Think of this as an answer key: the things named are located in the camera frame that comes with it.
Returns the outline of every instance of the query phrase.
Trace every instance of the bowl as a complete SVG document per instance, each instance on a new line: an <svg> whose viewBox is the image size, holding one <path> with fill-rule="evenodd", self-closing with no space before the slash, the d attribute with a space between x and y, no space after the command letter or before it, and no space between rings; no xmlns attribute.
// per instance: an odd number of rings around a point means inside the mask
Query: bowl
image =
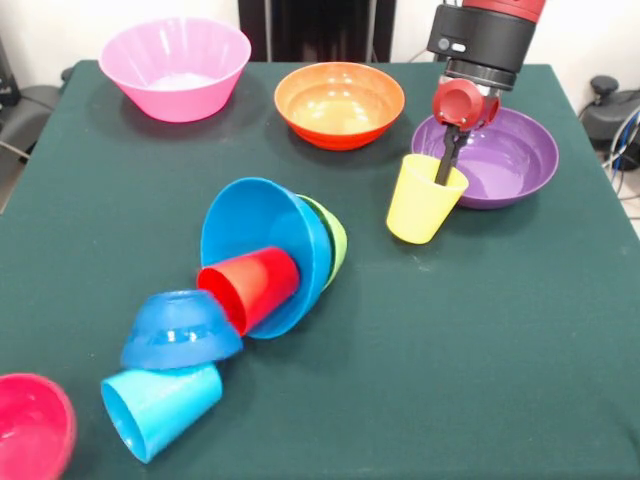
<svg viewBox="0 0 640 480"><path fill-rule="evenodd" d="M240 350L240 335L212 295L204 290L165 292L140 307L120 363L168 370L223 360Z"/></svg>
<svg viewBox="0 0 640 480"><path fill-rule="evenodd" d="M0 377L0 478L59 478L75 440L76 415L60 386L32 373Z"/></svg>
<svg viewBox="0 0 640 480"><path fill-rule="evenodd" d="M237 28L205 18L167 18L116 34L99 64L147 115L181 123L222 109L250 55L251 43Z"/></svg>
<svg viewBox="0 0 640 480"><path fill-rule="evenodd" d="M206 215L202 267L267 247L289 254L300 272L300 286L248 332L253 338L283 335L313 307L329 278L331 243L318 216L286 188L264 178L236 180L218 194Z"/></svg>
<svg viewBox="0 0 640 480"><path fill-rule="evenodd" d="M414 153L441 158L445 127L431 116L416 130ZM493 123L471 133L460 150L457 168L469 180L458 205L489 210L512 205L538 192L554 176L559 162L556 142L532 118L502 108Z"/></svg>
<svg viewBox="0 0 640 480"><path fill-rule="evenodd" d="M353 150L376 140L404 108L404 92L380 70L349 62L309 65L287 75L276 108L304 140L326 150Z"/></svg>
<svg viewBox="0 0 640 480"><path fill-rule="evenodd" d="M324 286L324 288L327 288L331 282L333 282L333 279L336 278L344 262L344 257L347 255L347 232L342 226L342 223L340 223L340 220L320 202L305 195L298 195L298 197L307 202L316 215L318 215L327 232L329 232L329 240L331 241L331 271L329 272L329 280L327 280Z"/></svg>

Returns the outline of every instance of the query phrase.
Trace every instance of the light blue cup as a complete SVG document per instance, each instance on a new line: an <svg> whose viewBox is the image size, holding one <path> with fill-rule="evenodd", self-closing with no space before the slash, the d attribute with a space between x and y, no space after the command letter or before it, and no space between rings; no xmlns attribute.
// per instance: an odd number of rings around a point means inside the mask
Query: light blue cup
<svg viewBox="0 0 640 480"><path fill-rule="evenodd" d="M213 364L166 371L126 370L103 380L102 401L120 438L144 463L222 397Z"/></svg>

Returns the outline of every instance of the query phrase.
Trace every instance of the white wall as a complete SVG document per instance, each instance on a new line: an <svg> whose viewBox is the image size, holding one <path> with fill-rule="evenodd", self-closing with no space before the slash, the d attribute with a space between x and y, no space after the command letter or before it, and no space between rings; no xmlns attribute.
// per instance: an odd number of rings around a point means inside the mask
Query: white wall
<svg viewBox="0 0 640 480"><path fill-rule="evenodd" d="M197 15L239 25L236 0L0 0L0 37L21 87L59 84L110 36L154 17Z"/></svg>
<svg viewBox="0 0 640 480"><path fill-rule="evenodd" d="M439 3L397 0L392 61L407 61L426 46ZM239 24L237 0L0 0L0 36L21 86L59 83L64 68L97 58L114 31L172 14ZM547 0L527 62L551 63L576 109L591 99L594 75L640 87L639 20L637 0Z"/></svg>
<svg viewBox="0 0 640 480"><path fill-rule="evenodd" d="M406 62L427 45L439 0L397 0L391 61ZM589 80L611 75L640 88L638 0L547 0L527 63L550 63L579 110L591 101ZM418 61L430 61L425 53Z"/></svg>

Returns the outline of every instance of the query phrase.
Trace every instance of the orange bowl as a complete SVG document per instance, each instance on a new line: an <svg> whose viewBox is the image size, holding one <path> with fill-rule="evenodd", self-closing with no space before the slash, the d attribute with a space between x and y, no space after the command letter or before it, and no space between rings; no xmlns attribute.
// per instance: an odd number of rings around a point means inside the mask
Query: orange bowl
<svg viewBox="0 0 640 480"><path fill-rule="evenodd" d="M359 63L300 68L278 84L276 108L303 139L327 150L373 142L398 118L404 92L393 78Z"/></svg>

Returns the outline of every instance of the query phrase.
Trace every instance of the red cup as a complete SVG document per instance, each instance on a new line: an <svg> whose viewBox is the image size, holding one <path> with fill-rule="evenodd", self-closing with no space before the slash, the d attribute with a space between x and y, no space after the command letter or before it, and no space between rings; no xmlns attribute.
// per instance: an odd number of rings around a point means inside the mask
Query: red cup
<svg viewBox="0 0 640 480"><path fill-rule="evenodd" d="M240 335L246 335L293 295L300 274L284 250L267 247L200 270L198 288L222 305Z"/></svg>

